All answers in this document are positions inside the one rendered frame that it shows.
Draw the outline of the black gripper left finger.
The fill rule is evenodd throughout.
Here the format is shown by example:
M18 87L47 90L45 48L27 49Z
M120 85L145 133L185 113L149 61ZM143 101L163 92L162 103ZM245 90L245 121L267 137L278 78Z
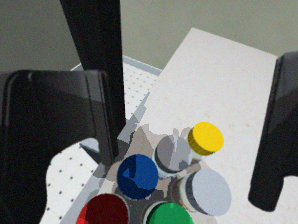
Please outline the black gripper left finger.
M0 224L40 224L52 159L88 138L112 166L119 149L108 72L0 71Z

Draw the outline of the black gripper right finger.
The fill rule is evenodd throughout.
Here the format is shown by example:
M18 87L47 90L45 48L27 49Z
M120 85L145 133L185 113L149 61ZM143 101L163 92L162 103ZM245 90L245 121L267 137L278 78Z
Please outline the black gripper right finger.
M288 176L298 177L298 51L276 59L248 201L275 211Z

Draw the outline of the red bottle cap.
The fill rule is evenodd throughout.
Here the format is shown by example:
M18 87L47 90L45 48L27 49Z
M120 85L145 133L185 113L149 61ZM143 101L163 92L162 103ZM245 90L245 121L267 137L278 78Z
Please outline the red bottle cap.
M76 224L128 224L129 204L123 196L118 195L122 200L116 195L104 193L93 197L81 210Z

